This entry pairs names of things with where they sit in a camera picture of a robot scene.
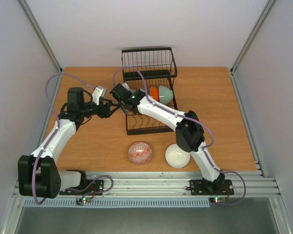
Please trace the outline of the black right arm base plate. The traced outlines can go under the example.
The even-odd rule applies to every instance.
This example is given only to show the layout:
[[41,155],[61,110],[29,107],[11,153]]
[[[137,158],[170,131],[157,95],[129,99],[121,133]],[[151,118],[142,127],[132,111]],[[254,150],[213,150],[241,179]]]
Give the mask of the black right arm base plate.
[[229,179],[220,183],[203,179],[190,180],[187,189],[191,195],[234,195],[233,184]]

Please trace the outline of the red white patterned bowl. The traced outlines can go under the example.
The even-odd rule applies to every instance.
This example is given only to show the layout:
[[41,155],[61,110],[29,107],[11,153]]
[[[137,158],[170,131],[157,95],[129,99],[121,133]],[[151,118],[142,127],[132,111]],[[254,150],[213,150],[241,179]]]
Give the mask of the red white patterned bowl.
[[135,142],[128,150],[128,158],[135,165],[145,165],[152,158],[152,149],[145,142]]

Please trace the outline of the plain mint green bowl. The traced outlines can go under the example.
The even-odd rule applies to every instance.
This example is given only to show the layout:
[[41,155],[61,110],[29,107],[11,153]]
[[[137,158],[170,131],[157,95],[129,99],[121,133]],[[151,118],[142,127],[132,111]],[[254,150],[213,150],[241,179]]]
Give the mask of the plain mint green bowl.
[[173,91],[166,86],[159,86],[159,102],[167,105],[173,100]]

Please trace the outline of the orange bowl white inside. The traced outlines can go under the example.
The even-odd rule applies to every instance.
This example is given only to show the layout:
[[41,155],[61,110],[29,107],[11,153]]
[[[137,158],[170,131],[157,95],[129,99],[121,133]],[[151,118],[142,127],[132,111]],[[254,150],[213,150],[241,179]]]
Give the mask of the orange bowl white inside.
[[151,88],[150,88],[150,96],[154,100],[159,101],[159,90],[156,87],[151,86]]

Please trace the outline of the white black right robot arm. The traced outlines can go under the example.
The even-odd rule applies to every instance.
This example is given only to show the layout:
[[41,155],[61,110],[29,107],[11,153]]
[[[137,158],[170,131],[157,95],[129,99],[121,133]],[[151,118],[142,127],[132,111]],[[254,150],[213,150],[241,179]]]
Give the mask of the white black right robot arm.
[[163,105],[142,90],[132,92],[124,84],[117,84],[110,91],[120,108],[128,113],[142,114],[165,124],[175,132],[177,146],[190,153],[203,178],[203,187],[208,193],[217,193],[223,188],[225,176],[216,166],[205,142],[203,124],[195,112],[181,112]]

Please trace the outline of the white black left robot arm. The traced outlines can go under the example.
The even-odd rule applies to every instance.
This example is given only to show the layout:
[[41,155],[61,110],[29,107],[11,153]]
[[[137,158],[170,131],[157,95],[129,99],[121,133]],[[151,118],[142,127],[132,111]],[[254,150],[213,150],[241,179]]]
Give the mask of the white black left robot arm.
[[81,87],[70,88],[52,131],[29,156],[18,160],[19,193],[34,198],[55,198],[64,190],[84,194],[89,183],[81,170],[60,172],[56,162],[69,139],[92,116],[109,118],[118,108],[105,98],[106,88],[98,86],[93,93]]

